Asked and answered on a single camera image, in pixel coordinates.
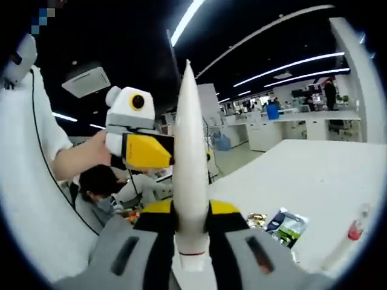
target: black ceiling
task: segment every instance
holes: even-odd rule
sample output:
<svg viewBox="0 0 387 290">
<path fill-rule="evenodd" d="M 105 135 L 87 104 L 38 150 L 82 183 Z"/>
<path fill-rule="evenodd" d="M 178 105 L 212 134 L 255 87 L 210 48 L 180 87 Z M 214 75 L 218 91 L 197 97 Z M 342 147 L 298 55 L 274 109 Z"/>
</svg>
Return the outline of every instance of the black ceiling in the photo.
<svg viewBox="0 0 387 290">
<path fill-rule="evenodd" d="M 69 135 L 91 135 L 89 124 L 104 125 L 106 89 L 78 99 L 61 87 L 65 76 L 77 65 L 102 64 L 112 85 L 133 86 L 150 91 L 158 112 L 177 101 L 178 77 L 172 61 L 166 30 L 173 32 L 192 0 L 116 1 L 95 4 L 68 1 L 37 37 L 38 62 L 54 112 L 77 118 L 60 121 Z M 174 53 L 183 72 L 190 59 L 197 74 L 211 61 L 280 14 L 287 15 L 327 1 L 207 0 L 186 27 Z M 336 51 L 328 18 L 340 16 L 335 8 L 312 12 L 263 32 L 221 59 L 198 78 L 214 83 L 220 100 L 238 93 L 265 90 L 275 81 L 262 77 L 237 88 L 233 85 L 270 69 Z M 335 59 L 295 66 L 294 76 L 345 66 Z"/>
</svg>

